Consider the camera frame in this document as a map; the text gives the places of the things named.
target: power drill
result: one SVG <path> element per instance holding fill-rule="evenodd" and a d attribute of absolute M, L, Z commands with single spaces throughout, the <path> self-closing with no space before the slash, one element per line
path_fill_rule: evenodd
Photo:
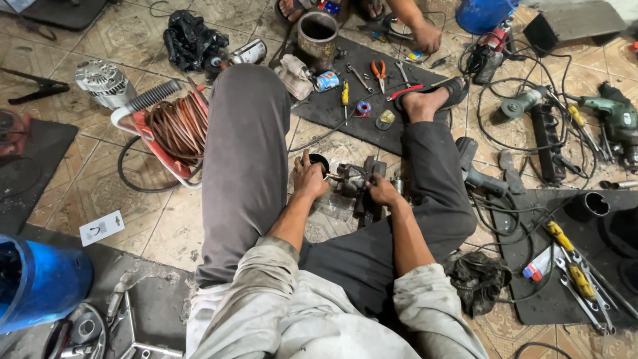
<path fill-rule="evenodd" d="M 461 156 L 461 169 L 465 185 L 480 195 L 491 194 L 497 198 L 505 196 L 509 191 L 507 182 L 482 174 L 472 166 L 472 160 L 479 148 L 476 140 L 469 137 L 459 137 L 455 143 Z"/>
<path fill-rule="evenodd" d="M 588 96 L 580 97 L 577 101 L 578 106 L 596 110 L 601 117 L 604 116 L 599 119 L 605 127 L 607 140 L 623 148 L 623 159 L 628 169 L 638 169 L 638 116 L 632 103 L 629 100 L 619 102 Z"/>

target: gray pants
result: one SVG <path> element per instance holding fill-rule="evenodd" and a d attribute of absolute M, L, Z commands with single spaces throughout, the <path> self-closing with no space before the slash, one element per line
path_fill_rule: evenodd
<path fill-rule="evenodd" d="M 286 206 L 290 97 L 275 73 L 234 65 L 215 81 L 203 168 L 204 264 L 200 287 L 232 281 L 239 259 L 271 228 Z M 410 125 L 414 215 L 437 261 L 475 230 L 459 154 L 441 123 Z M 363 314 L 376 316 L 392 295 L 390 218 L 323 243 L 304 242 L 299 268 L 343 287 Z"/>

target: person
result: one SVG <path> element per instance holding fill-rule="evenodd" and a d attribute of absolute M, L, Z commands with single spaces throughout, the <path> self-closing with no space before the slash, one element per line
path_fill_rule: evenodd
<path fill-rule="evenodd" d="M 295 22 L 303 14 L 310 0 L 279 0 L 279 9 L 289 22 Z M 352 0 L 354 8 L 364 20 L 378 20 L 383 16 L 381 0 Z M 441 31 L 425 20 L 414 0 L 387 0 L 390 9 L 412 31 L 414 41 L 428 54 L 434 54 L 441 47 Z"/>
<path fill-rule="evenodd" d="M 209 101 L 204 263 L 195 273 L 187 358 L 487 359 L 436 263 L 477 225 L 450 130 L 433 122 L 437 109 L 460 102 L 459 79 L 402 98 L 416 207 L 375 174 L 371 197 L 391 214 L 308 243 L 306 220 L 329 184 L 305 150 L 286 203 L 291 101 L 284 84 L 258 65 L 219 75 Z M 390 329 L 390 319 L 384 325 L 392 317 L 416 349 Z"/>

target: pliers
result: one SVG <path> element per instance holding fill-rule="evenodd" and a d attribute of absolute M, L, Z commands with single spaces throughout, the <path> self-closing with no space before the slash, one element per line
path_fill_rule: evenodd
<path fill-rule="evenodd" d="M 381 73 L 379 73 L 379 71 L 376 69 L 374 60 L 372 60 L 372 63 L 370 63 L 370 69 L 372 69 L 372 73 L 375 75 L 376 79 L 379 80 L 381 93 L 385 93 L 385 63 L 383 62 L 383 60 L 379 60 L 379 66 L 381 66 Z"/>

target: hand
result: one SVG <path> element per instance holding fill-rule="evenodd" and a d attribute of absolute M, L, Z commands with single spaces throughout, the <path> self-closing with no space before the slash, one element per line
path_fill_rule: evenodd
<path fill-rule="evenodd" d="M 434 54 L 441 47 L 441 31 L 427 22 L 412 29 L 412 35 L 421 50 L 428 54 Z"/>
<path fill-rule="evenodd" d="M 323 165 L 310 164 L 310 156 L 307 149 L 304 150 L 304 161 L 301 157 L 295 158 L 295 169 L 292 170 L 292 179 L 295 184 L 295 193 L 307 195 L 312 201 L 328 191 L 328 182 L 323 180 Z"/>
<path fill-rule="evenodd" d="M 366 182 L 366 186 L 370 191 L 370 196 L 375 202 L 391 208 L 401 201 L 405 201 L 390 181 L 378 173 L 373 174 L 373 177 L 375 178 L 375 183 Z"/>

